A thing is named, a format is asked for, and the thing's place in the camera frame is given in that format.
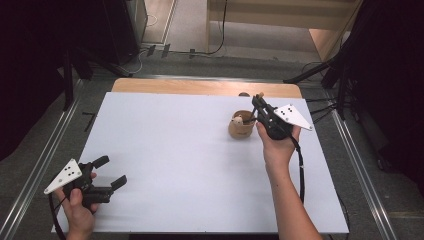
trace wooden table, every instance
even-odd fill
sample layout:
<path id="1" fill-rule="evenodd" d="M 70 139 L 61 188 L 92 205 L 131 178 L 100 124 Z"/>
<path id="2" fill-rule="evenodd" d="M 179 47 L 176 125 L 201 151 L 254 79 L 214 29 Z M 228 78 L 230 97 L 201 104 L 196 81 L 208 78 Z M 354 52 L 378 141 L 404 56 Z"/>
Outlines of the wooden table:
<path id="1" fill-rule="evenodd" d="M 222 21 L 225 0 L 208 0 L 206 49 L 210 21 Z M 231 0 L 226 22 L 307 28 L 322 61 L 339 48 L 362 0 Z"/>
<path id="2" fill-rule="evenodd" d="M 80 162 L 108 155 L 108 166 L 96 170 L 97 184 L 110 184 L 122 174 L 128 182 L 96 213 L 95 231 L 275 234 L 261 140 L 256 131 L 246 141 L 227 134 L 233 110 L 251 107 L 248 98 L 233 97 L 240 92 L 263 92 L 271 105 L 293 103 L 304 116 L 309 112 L 299 88 L 289 84 L 116 80 L 103 100 Z M 348 232 L 316 132 L 301 135 L 305 208 L 319 231 Z M 298 186 L 296 155 L 290 168 Z M 66 231 L 63 211 L 58 220 Z"/>
<path id="3" fill-rule="evenodd" d="M 293 84 L 251 83 L 235 81 L 204 81 L 175 79 L 120 78 L 112 92 L 175 93 L 194 95 L 254 96 L 263 92 L 266 97 L 302 98 L 300 89 Z"/>

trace white table surface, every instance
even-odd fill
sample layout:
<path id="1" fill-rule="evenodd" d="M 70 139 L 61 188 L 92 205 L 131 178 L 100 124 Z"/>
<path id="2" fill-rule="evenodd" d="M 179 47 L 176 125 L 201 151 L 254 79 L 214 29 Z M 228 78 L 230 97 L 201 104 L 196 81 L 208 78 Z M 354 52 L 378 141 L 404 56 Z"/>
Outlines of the white table surface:
<path id="1" fill-rule="evenodd" d="M 312 119 L 304 99 L 289 103 Z M 149 93 L 107 93 L 80 158 L 110 162 L 95 172 L 95 186 L 122 175 L 128 183 L 96 213 L 95 232 L 276 233 L 262 143 L 228 134 L 234 112 L 252 110 L 251 98 Z M 321 233 L 348 228 L 315 130 L 302 130 L 305 208 Z M 296 152 L 290 173 L 299 189 Z M 67 221 L 58 215 L 64 231 Z"/>

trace cable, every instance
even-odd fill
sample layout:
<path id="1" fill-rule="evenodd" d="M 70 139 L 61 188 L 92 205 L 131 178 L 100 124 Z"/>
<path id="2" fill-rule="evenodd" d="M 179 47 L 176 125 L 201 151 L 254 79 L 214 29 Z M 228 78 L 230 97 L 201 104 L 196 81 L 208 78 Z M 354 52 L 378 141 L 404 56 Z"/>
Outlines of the cable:
<path id="1" fill-rule="evenodd" d="M 66 197 L 64 197 L 62 199 L 62 201 L 60 201 L 60 203 L 54 208 L 55 211 L 62 205 L 62 203 L 63 203 L 63 201 L 65 201 L 65 199 L 66 199 Z"/>
<path id="2" fill-rule="evenodd" d="M 307 98 L 305 99 L 306 102 L 327 102 L 327 101 L 334 101 L 337 98 L 317 98 L 317 99 L 311 99 L 311 98 Z"/>
<path id="3" fill-rule="evenodd" d="M 300 150 L 299 142 L 293 137 L 291 133 L 287 133 L 284 128 L 279 126 L 278 124 L 275 124 L 281 131 L 283 131 L 289 138 L 292 140 L 293 145 L 296 149 L 296 152 L 299 156 L 299 182 L 300 182 L 300 191 L 299 191 L 299 197 L 302 201 L 302 204 L 305 202 L 305 172 L 304 172 L 304 165 L 303 165 L 303 156 L 302 152 Z"/>
<path id="4" fill-rule="evenodd" d="M 155 21 L 152 24 L 146 25 L 146 27 L 151 27 L 151 26 L 155 25 L 158 22 L 158 18 L 155 15 L 147 14 L 147 17 L 154 17 L 155 18 Z"/>
<path id="5" fill-rule="evenodd" d="M 125 68 L 123 68 L 123 67 L 121 67 L 121 66 L 117 66 L 119 69 L 121 69 L 122 71 L 124 71 L 124 72 L 126 72 L 126 73 L 129 73 L 129 74 L 136 74 L 136 73 L 138 73 L 138 72 L 140 72 L 141 71 L 141 69 L 143 68 L 143 63 L 141 62 L 141 54 L 143 54 L 143 53 L 145 53 L 145 52 L 147 52 L 147 50 L 142 50 L 139 54 L 138 54 L 138 61 L 140 62 L 140 67 L 136 70 L 136 71 L 129 71 L 129 70 L 127 70 L 127 69 L 125 69 Z"/>
<path id="6" fill-rule="evenodd" d="M 300 71 L 300 73 L 301 74 L 303 74 L 303 71 L 305 70 L 305 68 L 307 67 L 307 66 L 309 66 L 309 65 L 311 65 L 311 64 L 322 64 L 322 62 L 310 62 L 310 63 L 307 63 L 307 64 L 305 64 L 303 67 L 302 67 L 302 70 Z"/>
<path id="7" fill-rule="evenodd" d="M 219 50 L 221 50 L 222 46 L 224 45 L 224 41 L 225 41 L 225 19 L 227 16 L 227 5 L 228 5 L 228 0 L 225 0 L 225 6 L 224 6 L 224 16 L 222 19 L 222 40 L 221 40 L 221 44 L 219 45 L 218 49 L 216 49 L 213 52 L 182 52 L 182 51 L 168 51 L 169 53 L 176 53 L 176 54 L 185 54 L 185 55 L 191 55 L 191 56 L 200 56 L 200 57 L 215 57 L 215 56 L 211 56 L 215 53 L 217 53 Z"/>

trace aluminum rail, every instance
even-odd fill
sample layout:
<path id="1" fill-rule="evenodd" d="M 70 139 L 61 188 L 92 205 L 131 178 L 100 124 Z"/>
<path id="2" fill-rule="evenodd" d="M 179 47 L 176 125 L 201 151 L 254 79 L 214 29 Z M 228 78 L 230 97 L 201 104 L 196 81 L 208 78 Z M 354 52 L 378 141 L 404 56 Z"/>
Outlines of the aluminum rail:
<path id="1" fill-rule="evenodd" d="M 24 187 L 19 193 L 17 199 L 13 203 L 9 214 L 0 230 L 0 239 L 11 240 L 16 233 L 19 224 L 21 223 L 32 198 L 34 197 L 35 191 L 38 189 L 40 182 L 46 173 L 46 170 L 51 162 L 51 159 L 56 152 L 57 146 L 59 145 L 63 134 L 65 133 L 69 122 L 71 121 L 75 109 L 80 101 L 81 93 L 84 89 L 84 81 L 78 80 L 75 87 L 75 100 L 69 107 L 68 111 L 63 112 L 56 124 L 52 134 L 50 135 L 47 144 L 45 145 L 40 157 L 38 158 L 31 174 L 29 175 Z"/>

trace gray floor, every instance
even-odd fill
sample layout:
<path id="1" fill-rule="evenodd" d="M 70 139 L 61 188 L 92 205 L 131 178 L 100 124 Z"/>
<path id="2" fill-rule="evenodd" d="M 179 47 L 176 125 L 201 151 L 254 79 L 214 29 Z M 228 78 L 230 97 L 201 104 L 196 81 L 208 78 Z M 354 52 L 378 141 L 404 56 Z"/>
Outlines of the gray floor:
<path id="1" fill-rule="evenodd" d="M 295 32 L 299 32 L 299 34 L 292 35 L 291 40 L 285 41 L 295 42 L 296 36 L 304 36 L 305 34 L 305 31 L 301 29 L 296 29 Z M 287 59 L 283 57 L 268 58 L 265 56 L 262 60 L 258 60 L 244 55 L 237 56 L 237 58 L 195 57 L 190 60 L 186 55 L 177 54 L 170 54 L 167 58 L 162 59 L 160 52 L 156 52 L 151 57 L 147 58 L 146 55 L 141 57 L 143 68 L 135 76 L 197 76 L 238 78 L 238 81 L 259 79 L 262 82 L 281 82 L 282 79 L 298 75 L 305 64 L 311 62 L 314 58 L 312 57 L 311 59 L 311 55 L 308 54 L 308 57 L 303 59 L 298 57 L 296 61 L 292 61 L 290 56 L 295 55 L 296 51 L 299 51 L 300 55 L 302 55 L 302 52 L 314 54 L 311 41 L 307 41 L 304 38 L 301 41 L 302 44 L 297 48 L 291 48 L 291 50 L 288 48 L 291 53 L 287 55 L 288 57 L 286 56 Z M 134 59 L 124 67 L 137 69 L 137 64 L 137 59 Z M 116 79 L 115 76 L 99 67 L 93 66 L 93 69 L 95 70 L 95 75 L 91 81 L 83 81 L 83 89 L 75 113 L 64 132 L 60 144 L 55 149 L 55 153 L 35 191 L 35 195 L 31 198 L 28 209 L 24 209 L 25 214 L 16 229 L 13 239 L 57 239 L 54 234 L 50 233 L 52 220 L 47 198 L 42 193 L 43 189 L 48 185 L 53 174 L 62 168 L 70 158 L 78 159 L 80 156 L 89 135 L 89 132 L 84 132 L 84 129 L 90 118 L 83 115 L 82 112 L 97 112 L 105 93 L 110 91 Z M 326 97 L 324 90 L 319 87 L 320 78 L 321 75 L 317 74 L 311 77 L 310 81 L 304 81 L 299 84 L 304 98 L 317 99 Z M 56 123 L 63 114 L 63 103 L 64 97 L 61 96 L 32 128 L 19 148 L 7 159 L 0 162 L 0 175 L 2 178 L 0 182 L 0 222 L 2 225 L 6 221 L 12 204 L 21 193 L 38 158 L 42 155 L 43 148 L 49 140 Z M 326 105 L 326 102 L 310 103 L 309 108 L 312 111 Z M 377 158 L 368 143 L 361 125 L 353 120 L 349 110 L 346 111 L 346 117 L 350 133 L 355 140 L 378 196 L 390 216 L 390 221 L 398 239 L 422 239 L 424 201 L 423 197 L 419 195 L 415 184 L 402 174 L 389 174 L 379 170 L 376 164 Z M 318 131 L 336 190 L 346 205 L 350 219 L 351 233 L 349 239 L 383 239 L 333 117 L 331 115 L 327 116 L 317 123 L 315 127 Z M 128 239 L 128 237 L 127 234 L 93 235 L 93 239 Z M 213 236 L 199 235 L 191 238 L 210 239 Z M 345 239 L 345 235 L 333 235 L 333 238 Z M 158 238 L 149 236 L 143 239 Z"/>

